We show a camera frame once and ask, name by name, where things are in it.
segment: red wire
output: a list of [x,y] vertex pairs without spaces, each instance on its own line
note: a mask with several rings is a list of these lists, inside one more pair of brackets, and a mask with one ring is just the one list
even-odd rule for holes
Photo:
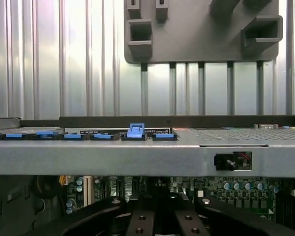
[[246,156],[244,153],[241,153],[240,155],[243,156],[246,160],[248,160],[248,161],[250,160],[250,158],[248,156]]

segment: motherboard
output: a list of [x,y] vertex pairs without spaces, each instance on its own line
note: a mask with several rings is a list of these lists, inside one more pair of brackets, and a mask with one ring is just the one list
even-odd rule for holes
[[[147,190],[146,177],[70,176],[67,179],[67,214],[108,196],[120,196],[128,201],[132,194]],[[276,194],[280,181],[273,178],[171,177],[159,178],[155,183],[168,187],[171,192],[184,193],[191,201],[212,195],[261,218],[276,220]]]

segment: gray plastic bracket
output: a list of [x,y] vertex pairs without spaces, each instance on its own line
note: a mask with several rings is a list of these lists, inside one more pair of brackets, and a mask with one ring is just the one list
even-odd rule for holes
[[[275,59],[283,31],[278,2],[124,0],[125,59],[131,64]],[[256,28],[262,37],[250,35]]]

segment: blue latch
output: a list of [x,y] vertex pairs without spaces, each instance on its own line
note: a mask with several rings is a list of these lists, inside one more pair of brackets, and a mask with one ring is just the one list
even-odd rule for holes
[[112,136],[110,134],[94,134],[94,138],[97,138],[97,139],[111,139]]
[[156,134],[156,138],[173,138],[174,134]]
[[65,139],[80,139],[81,135],[80,134],[65,134],[64,138]]
[[52,130],[40,130],[37,132],[38,135],[56,135],[58,132]]
[[130,124],[130,128],[127,132],[128,138],[142,138],[144,134],[144,124]]
[[21,138],[22,134],[6,134],[6,138]]

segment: corrugated metal wall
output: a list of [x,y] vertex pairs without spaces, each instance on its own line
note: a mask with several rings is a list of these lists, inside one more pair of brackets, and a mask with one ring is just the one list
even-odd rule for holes
[[295,113],[287,1],[275,61],[139,66],[123,57],[123,0],[0,0],[0,117]]

